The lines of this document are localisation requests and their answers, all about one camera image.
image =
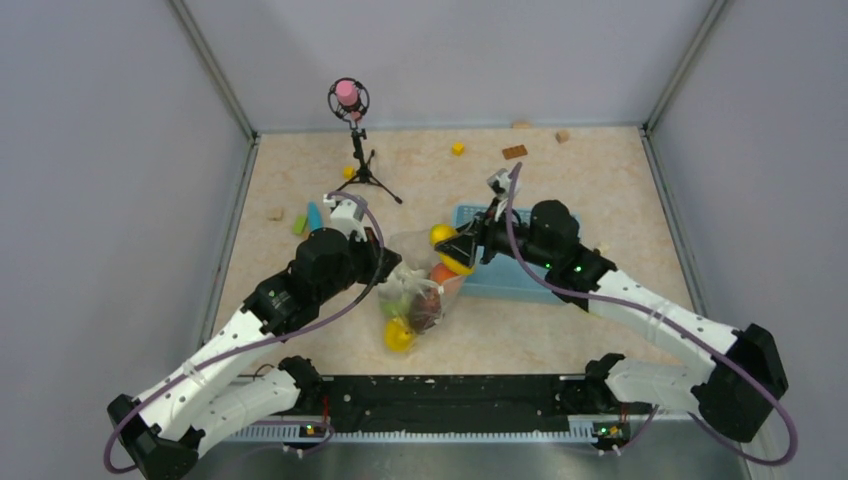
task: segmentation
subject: black base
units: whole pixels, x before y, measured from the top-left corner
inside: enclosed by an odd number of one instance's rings
[[[375,187],[382,188],[389,195],[391,195],[392,198],[395,199],[395,202],[397,202],[398,204],[402,204],[403,200],[401,200],[400,197],[398,197],[397,195],[392,193],[392,191],[389,190],[388,187],[383,185],[383,183],[381,181],[377,180],[377,177],[375,177],[374,173],[371,172],[371,159],[373,159],[376,154],[377,154],[376,150],[372,149],[371,155],[368,156],[368,160],[366,160],[366,161],[360,160],[359,169],[356,170],[356,173],[353,175],[353,177],[350,180],[343,183],[342,186],[337,188],[336,190],[342,190],[346,186],[353,185],[353,184],[373,185]]]
[[[578,376],[336,375],[313,388],[286,415],[321,416],[326,408],[339,433],[562,432],[569,415],[621,412],[603,382]],[[629,405],[631,414],[650,409]]]

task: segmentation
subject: cable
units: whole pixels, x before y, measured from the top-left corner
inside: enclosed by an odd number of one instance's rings
[[[307,421],[296,421],[296,420],[260,420],[256,423],[254,423],[254,425],[277,425],[277,426],[298,426],[298,427],[305,427],[305,426],[311,425],[313,427],[319,426],[319,427],[325,428],[327,430],[327,435],[324,437],[323,440],[321,440],[321,442],[319,442],[317,445],[315,445],[312,448],[301,450],[303,452],[304,457],[306,457],[307,455],[312,455],[314,453],[320,452],[324,447],[327,446],[327,444],[330,442],[330,439],[333,438],[336,435],[336,430],[333,428],[333,426],[330,425],[329,423],[325,423],[325,422],[307,422]],[[265,451],[265,450],[281,450],[283,452],[297,452],[298,451],[298,449],[291,449],[291,448],[286,448],[286,447],[287,447],[286,445],[280,446],[280,445],[277,445],[277,444],[271,444],[271,445],[262,445],[262,446],[253,448],[251,450],[248,450],[247,452],[244,452],[243,454],[236,457],[234,460],[227,462],[227,464],[224,465],[224,467],[222,467],[219,470],[218,474],[215,475],[215,477],[213,477],[213,478],[215,480],[217,480],[222,475],[224,475],[224,473],[229,472],[233,467],[235,467],[236,465],[240,465],[242,462],[247,460],[248,457],[251,457],[254,454],[257,454],[257,453]]]
[[[377,257],[377,268],[374,271],[374,276],[371,277],[371,280],[368,282],[368,284],[365,286],[365,288],[362,290],[362,292],[359,295],[357,295],[357,297],[355,299],[353,299],[352,302],[350,302],[347,306],[345,306],[344,308],[342,308],[338,312],[336,312],[336,313],[330,315],[329,317],[325,318],[324,320],[321,320],[319,322],[307,325],[307,326],[301,328],[300,330],[296,330],[294,332],[290,332],[290,333],[287,333],[287,334],[284,334],[284,335],[280,335],[279,337],[266,338],[266,339],[263,339],[263,340],[259,340],[257,342],[249,343],[247,345],[243,345],[241,347],[234,348],[232,350],[228,350],[224,353],[221,353],[219,355],[216,355],[216,356],[214,356],[214,357],[212,357],[208,360],[205,360],[205,361],[199,363],[195,367],[195,369],[198,372],[203,370],[204,368],[216,363],[216,362],[220,362],[221,360],[225,360],[227,358],[238,355],[240,353],[248,352],[250,350],[255,350],[257,348],[262,348],[266,345],[273,345],[275,343],[284,342],[286,340],[290,340],[292,338],[299,337],[301,335],[305,335],[305,334],[312,332],[314,330],[317,330],[317,329],[319,329],[319,328],[321,328],[321,327],[323,327],[323,326],[325,326],[325,325],[327,325],[331,322],[334,322],[334,321],[338,320],[339,318],[341,318],[342,316],[344,316],[345,314],[347,314],[349,311],[353,310],[353,308],[355,306],[357,306],[359,304],[359,302],[361,302],[368,295],[368,293],[371,292],[371,289],[373,289],[377,285],[378,279],[379,279],[379,276],[380,276],[380,265],[382,265],[382,263],[383,263],[383,254],[385,252],[385,243],[383,241],[383,232],[380,230],[380,226],[377,223],[377,219],[374,218],[374,214],[371,213],[371,210],[368,209],[368,206],[365,204],[365,201],[363,201],[359,197],[356,197],[356,196],[351,195],[349,193],[339,192],[339,191],[333,191],[333,192],[328,193],[327,195],[329,195],[331,197],[343,197],[343,198],[347,198],[348,200],[353,201],[359,207],[362,208],[362,210],[365,212],[365,215],[368,216],[368,219],[371,221],[371,226],[374,228],[374,235],[377,237],[377,243],[380,246],[380,254]],[[187,377],[185,376],[185,374],[182,374],[182,373],[179,374],[176,378],[173,378],[169,383],[163,385],[162,387],[159,388],[159,390],[156,390],[155,392],[153,392],[152,395],[150,395],[149,397],[144,399],[144,401],[142,401],[141,403],[136,405],[135,408],[130,410],[130,413],[128,413],[120,422],[118,422],[118,424],[115,426],[115,429],[112,431],[112,433],[109,435],[109,438],[106,440],[106,447],[103,449],[103,466],[106,468],[106,470],[109,473],[122,474],[122,473],[131,472],[131,471],[135,470],[136,468],[138,468],[135,465],[132,465],[132,466],[129,466],[129,467],[118,468],[118,467],[116,467],[112,464],[112,448],[115,446],[115,442],[118,440],[118,436],[121,434],[121,431],[124,429],[124,427],[126,427],[127,424],[130,422],[130,420],[135,418],[135,416],[138,415],[139,412],[141,412],[142,410],[147,408],[148,405],[150,405],[155,400],[157,400],[159,397],[164,395],[167,391],[171,390],[176,385],[179,385],[186,378]]]
[[[255,372],[253,372],[253,381],[254,382],[256,381],[256,377],[259,376],[259,372],[261,372],[262,369],[265,368],[265,367],[276,368],[274,365],[271,365],[270,363],[263,363],[262,365],[259,366],[259,368],[256,369]]]
[[[518,183],[518,175],[521,172],[521,167],[522,167],[521,162],[518,162],[518,163],[515,164],[515,167],[512,169],[512,172],[510,172],[510,178],[512,179],[512,181],[510,182],[509,196],[507,197],[507,204],[506,204],[507,210],[510,210],[510,211],[512,211],[512,202],[513,202],[513,200],[515,200],[515,185]],[[608,303],[621,305],[623,307],[632,308],[634,310],[637,310],[639,312],[643,312],[643,313],[648,314],[648,315],[655,314],[656,316],[660,317],[660,319],[666,325],[668,325],[672,330],[674,330],[675,332],[679,333],[680,335],[683,335],[684,337],[691,340],[692,343],[694,343],[699,348],[701,348],[704,351],[706,351],[707,353],[709,353],[714,359],[716,359],[719,362],[726,365],[728,368],[733,370],[737,375],[742,377],[743,380],[745,380],[752,387],[754,387],[754,390],[756,390],[758,394],[762,395],[762,397],[767,402],[769,402],[772,407],[774,407],[774,409],[777,411],[778,415],[780,415],[780,417],[783,419],[783,422],[786,424],[786,429],[789,432],[789,446],[786,449],[786,453],[784,453],[783,456],[778,458],[778,459],[767,460],[767,459],[762,459],[762,458],[759,458],[759,457],[754,457],[753,455],[749,455],[748,453],[743,452],[739,448],[736,448],[735,446],[733,446],[731,444],[731,442],[729,440],[722,437],[719,433],[715,432],[712,428],[709,428],[707,425],[704,424],[704,422],[702,422],[701,420],[696,418],[695,415],[689,413],[689,416],[692,417],[693,420],[695,420],[695,423],[698,426],[700,426],[701,428],[703,428],[708,434],[710,434],[710,436],[715,438],[721,445],[723,445],[724,447],[728,448],[732,452],[736,453],[737,455],[739,455],[740,457],[742,457],[742,458],[744,458],[748,461],[751,461],[753,463],[757,463],[757,464],[760,464],[760,465],[766,465],[766,466],[772,466],[772,467],[785,465],[785,464],[789,463],[792,460],[793,457],[795,457],[795,454],[798,451],[798,429],[795,426],[795,422],[792,420],[792,417],[789,415],[789,412],[787,412],[786,409],[783,407],[783,405],[781,405],[780,402],[778,402],[778,400],[776,398],[774,398],[774,395],[772,395],[771,392],[766,390],[766,388],[762,384],[760,384],[760,382],[758,382],[756,379],[754,379],[754,377],[752,377],[748,372],[746,372],[736,362],[734,362],[733,360],[730,360],[729,358],[727,358],[726,356],[721,354],[721,352],[719,352],[715,348],[711,347],[709,344],[707,344],[706,342],[704,342],[703,340],[701,340],[697,336],[693,335],[689,330],[686,330],[685,328],[681,327],[680,325],[678,325],[676,322],[674,322],[673,320],[671,320],[667,316],[665,316],[665,315],[663,315],[662,313],[659,313],[659,312],[653,312],[650,308],[645,307],[644,305],[640,305],[636,302],[631,302],[629,300],[624,300],[624,299],[621,299],[621,298],[610,297],[610,296],[607,296],[607,295],[597,295],[597,294],[593,294],[593,293],[577,292],[577,291],[574,291],[574,290],[567,290],[567,289],[564,289],[564,288],[557,287],[555,285],[551,285],[550,283],[546,282],[543,278],[536,275],[536,273],[533,272],[533,270],[530,269],[530,266],[527,265],[527,262],[524,261],[524,258],[521,257],[521,252],[519,251],[518,243],[515,240],[515,232],[512,228],[512,222],[506,222],[506,234],[507,234],[507,237],[509,238],[509,246],[512,249],[512,254],[515,257],[515,260],[518,262],[518,265],[520,265],[521,268],[525,272],[527,272],[527,275],[529,275],[530,278],[535,280],[536,283],[538,283],[539,285],[542,285],[546,289],[551,290],[552,292],[556,292],[560,295],[567,295],[567,296],[570,296],[570,297],[573,297],[573,298],[582,298],[582,299],[586,299],[586,300],[597,300],[597,301],[602,301],[602,302],[608,302]]]

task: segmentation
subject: yellow lemon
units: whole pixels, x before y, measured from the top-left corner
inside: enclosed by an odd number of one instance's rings
[[[450,225],[443,223],[433,225],[433,228],[430,229],[430,245],[435,246],[437,243],[447,240],[456,234],[456,229]]]
[[[395,317],[386,323],[384,341],[389,350],[393,352],[405,352],[415,342],[415,333],[406,326],[406,322],[400,317]]]

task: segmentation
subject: brown block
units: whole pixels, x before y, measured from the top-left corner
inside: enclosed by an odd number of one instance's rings
[[[559,143],[567,142],[570,137],[571,135],[568,133],[568,130],[560,130],[556,134],[557,142]]]
[[[513,158],[523,157],[527,155],[527,147],[524,145],[516,145],[514,147],[503,149],[504,159],[512,160]]]

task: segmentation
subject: yellow fruit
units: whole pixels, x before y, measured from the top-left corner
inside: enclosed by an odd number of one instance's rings
[[[447,240],[456,234],[456,229],[451,227],[450,225],[445,225],[443,223],[433,225],[433,228],[430,229],[430,245],[435,245],[439,242]]]
[[[456,260],[450,258],[444,253],[439,253],[439,260],[441,260],[442,263],[445,264],[445,267],[447,267],[448,270],[457,275],[471,275],[472,273],[474,273],[473,268],[466,267],[465,265],[457,262]]]
[[[393,352],[405,352],[415,342],[415,333],[406,326],[406,322],[400,317],[395,317],[386,323],[384,341],[389,350]]]

